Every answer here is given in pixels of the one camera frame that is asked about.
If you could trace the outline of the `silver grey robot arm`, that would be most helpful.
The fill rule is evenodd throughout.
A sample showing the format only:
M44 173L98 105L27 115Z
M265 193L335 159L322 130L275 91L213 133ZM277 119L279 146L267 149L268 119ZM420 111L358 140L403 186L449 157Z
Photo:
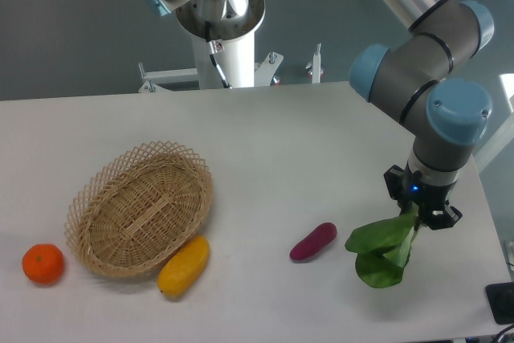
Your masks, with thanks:
M176 14L190 34L202 88L268 86L255 64L255 31L264 0L145 0L154 14ZM474 1L383 0L411 34L396 49L367 47L349 71L351 87L414 135L405 167L384 178L390 197L433 230L461 218L450 195L483 136L491 97L478 84L451 77L491 40L494 22Z

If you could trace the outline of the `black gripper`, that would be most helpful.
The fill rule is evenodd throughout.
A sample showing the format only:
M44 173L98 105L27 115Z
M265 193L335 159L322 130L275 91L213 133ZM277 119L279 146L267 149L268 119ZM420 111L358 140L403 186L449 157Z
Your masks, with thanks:
M452 228L463 217L450 204L458 170L441 171L413 161L404 169L392 165L383 177L390 198L400 208L400 215L413 210L416 205L421 224L433 231Z

